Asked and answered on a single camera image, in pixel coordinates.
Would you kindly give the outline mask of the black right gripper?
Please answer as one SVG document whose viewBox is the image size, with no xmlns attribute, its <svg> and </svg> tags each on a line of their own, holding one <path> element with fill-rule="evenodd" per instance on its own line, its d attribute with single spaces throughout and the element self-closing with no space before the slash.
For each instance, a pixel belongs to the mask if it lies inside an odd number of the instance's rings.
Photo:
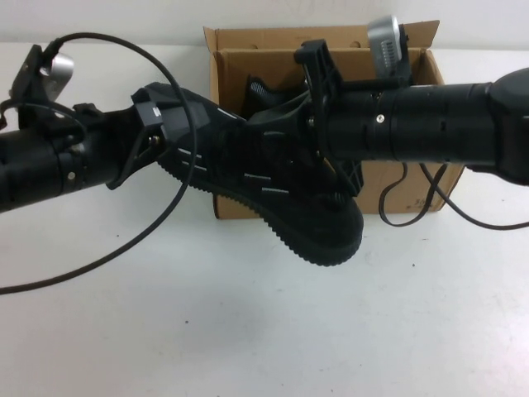
<svg viewBox="0 0 529 397">
<path fill-rule="evenodd" d="M 305 41 L 294 53 L 294 60 L 303 67 L 309 93 L 286 103 L 257 112 L 246 126 L 258 132 L 305 132 L 312 108 L 317 149 L 324 157 L 344 189 L 351 197 L 359 195 L 364 180 L 360 162 L 340 160 L 331 148 L 331 117 L 341 97 L 343 78 L 323 39 Z"/>
</svg>

